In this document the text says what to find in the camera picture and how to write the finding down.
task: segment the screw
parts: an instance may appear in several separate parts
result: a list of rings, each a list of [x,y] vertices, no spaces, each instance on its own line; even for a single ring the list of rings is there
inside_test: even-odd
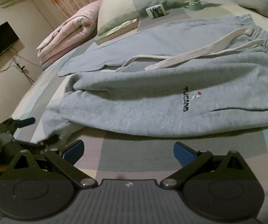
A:
[[[166,187],[172,187],[175,186],[177,184],[177,181],[175,179],[164,179],[162,181],[162,184]]]
[[[95,180],[91,178],[85,178],[80,181],[83,186],[92,186],[95,184]]]

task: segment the circular plate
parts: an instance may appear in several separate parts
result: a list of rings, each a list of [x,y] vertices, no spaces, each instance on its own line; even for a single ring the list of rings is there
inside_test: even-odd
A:
[[[183,195],[196,213],[222,222],[232,222],[256,215],[264,201],[257,180],[220,180],[203,173],[187,181]]]
[[[39,179],[32,178],[29,169],[16,169],[29,179],[0,179],[0,212],[16,220],[37,220],[64,209],[74,196],[74,187],[66,177],[40,170]]]

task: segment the fan stand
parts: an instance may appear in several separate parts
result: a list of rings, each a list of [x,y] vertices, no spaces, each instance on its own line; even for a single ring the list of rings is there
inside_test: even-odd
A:
[[[202,5],[198,0],[191,0],[189,3],[189,9],[192,11],[198,11],[202,9]]]

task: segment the bed sheet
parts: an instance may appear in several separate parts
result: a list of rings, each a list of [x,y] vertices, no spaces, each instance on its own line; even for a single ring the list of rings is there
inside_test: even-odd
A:
[[[165,17],[155,20],[143,19],[139,22],[137,29],[99,46],[107,46],[113,41],[162,23],[230,13],[234,15],[251,14],[254,22],[268,31],[268,18],[238,6],[235,0],[203,0],[202,3],[204,9],[201,11],[192,12],[185,8],[177,8],[170,10]],[[12,115],[14,119],[35,117],[36,123],[18,129],[14,135],[16,139],[36,143],[44,138],[40,121],[41,115],[47,106],[60,102],[69,79],[69,76],[58,77],[57,72],[70,58],[95,47],[97,45],[93,43],[93,40],[88,41],[67,53],[42,73]],[[264,191],[268,193],[268,128],[203,137],[163,139],[124,135],[87,127],[74,134],[70,142],[76,139],[84,141],[85,152],[75,166],[95,178],[99,183],[102,179],[156,179],[161,181],[181,168],[173,156],[173,144],[176,141],[182,141],[195,150],[208,149],[213,154],[221,155],[231,149],[238,150],[257,176]]]

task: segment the cable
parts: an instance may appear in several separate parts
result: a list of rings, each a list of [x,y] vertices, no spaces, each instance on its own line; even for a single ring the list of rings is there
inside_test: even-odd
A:
[[[15,62],[17,68],[21,70],[21,72],[26,76],[26,78],[27,78],[28,81],[31,83],[31,85],[33,85],[33,84],[34,84],[34,80],[33,80],[31,77],[29,77],[29,76],[25,73],[25,71],[23,70],[25,66],[22,66],[22,67],[21,67],[21,66],[19,65],[19,63],[16,61],[16,57],[17,57],[17,56],[14,57],[10,51],[9,51],[9,53],[11,54],[11,56],[12,56],[12,58],[13,58],[13,61]]]
[[[16,55],[16,57],[14,58],[12,54],[11,54],[11,56],[12,56],[12,61],[11,61],[11,63],[9,64],[9,66],[8,66],[5,70],[1,70],[0,72],[4,72],[4,71],[8,70],[8,69],[10,68],[11,64],[13,63],[13,61],[14,61],[14,60],[16,59],[16,57],[17,57],[17,55]]]
[[[20,55],[18,55],[18,51],[15,49],[15,48],[13,48],[13,47],[11,47],[15,52],[16,52],[16,55],[18,56],[18,57],[20,57],[21,59],[23,59],[23,60],[25,60],[25,61],[27,61],[27,62],[29,62],[30,64],[32,64],[32,65],[34,65],[34,66],[37,66],[37,67],[39,67],[40,68],[40,66],[39,65],[37,65],[37,64],[35,64],[35,63],[33,63],[33,62],[31,62],[31,61],[29,61],[29,60],[27,60],[27,59],[25,59],[24,57],[22,57],[22,56],[20,56]]]

